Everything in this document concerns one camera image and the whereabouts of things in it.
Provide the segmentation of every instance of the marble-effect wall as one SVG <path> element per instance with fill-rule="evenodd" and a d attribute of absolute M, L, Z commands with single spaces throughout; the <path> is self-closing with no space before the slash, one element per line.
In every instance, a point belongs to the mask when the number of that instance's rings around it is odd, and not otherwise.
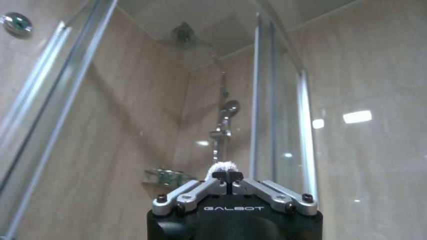
<path fill-rule="evenodd" d="M 147 238 L 165 189 L 145 170 L 173 167 L 190 73 L 181 52 L 115 10 L 22 221 L 23 240 Z"/>
<path fill-rule="evenodd" d="M 325 239 L 424 240 L 427 1 L 366 0 L 291 33 L 309 72 Z M 373 120 L 346 124 L 344 114 Z"/>

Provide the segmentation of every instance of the shower head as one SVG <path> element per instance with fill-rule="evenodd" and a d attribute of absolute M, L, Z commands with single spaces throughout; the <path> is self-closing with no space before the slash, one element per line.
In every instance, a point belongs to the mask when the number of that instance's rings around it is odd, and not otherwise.
<path fill-rule="evenodd" d="M 187 22 L 183 22 L 177 28 L 174 28 L 159 40 L 161 43 L 173 45 L 182 50 L 189 50 L 197 46 L 213 47 L 213 44 L 203 41 L 198 37 L 193 27 Z"/>
<path fill-rule="evenodd" d="M 241 103 L 238 100 L 229 101 L 221 109 L 222 117 L 233 117 L 238 114 L 241 109 Z"/>

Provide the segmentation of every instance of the glass panel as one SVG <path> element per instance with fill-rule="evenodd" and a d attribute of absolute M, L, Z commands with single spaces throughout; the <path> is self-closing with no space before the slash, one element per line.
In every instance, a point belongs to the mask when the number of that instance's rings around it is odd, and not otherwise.
<path fill-rule="evenodd" d="M 10 34 L 3 26 L 0 29 L 0 119 L 13 107 L 59 22 L 69 19 L 87 2 L 89 0 L 0 1 L 0 16 L 17 12 L 33 24 L 31 35 L 23 38 Z"/>
<path fill-rule="evenodd" d="M 305 191 L 298 71 L 273 23 L 261 20 L 257 176 Z"/>
<path fill-rule="evenodd" d="M 51 46 L 54 50 L 50 50 L 49 45 L 39 63 L 41 69 L 35 68 L 27 81 L 35 81 L 35 84 L 30 84 L 29 89 L 22 91 L 23 103 L 21 98 L 17 100 L 18 117 L 14 114 L 14 120 L 25 134 L 13 132 L 11 138 L 19 141 L 21 135 L 25 135 L 25 139 L 18 153 L 9 154 L 14 158 L 0 189 L 0 226 L 7 240 L 15 235 L 38 185 L 61 123 L 70 108 L 67 102 L 79 88 L 79 78 L 82 79 L 89 67 L 113 3 L 114 1 L 91 1 L 67 25 L 63 23 L 59 26 L 58 38 L 62 42 Z"/>

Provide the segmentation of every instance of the rain shower head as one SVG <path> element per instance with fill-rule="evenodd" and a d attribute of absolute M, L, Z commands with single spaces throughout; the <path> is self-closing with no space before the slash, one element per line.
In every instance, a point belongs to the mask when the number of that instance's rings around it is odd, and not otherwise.
<path fill-rule="evenodd" d="M 162 43 L 174 45 L 181 49 L 191 49 L 195 46 L 213 47 L 210 43 L 203 41 L 195 34 L 193 27 L 183 22 L 161 40 Z"/>

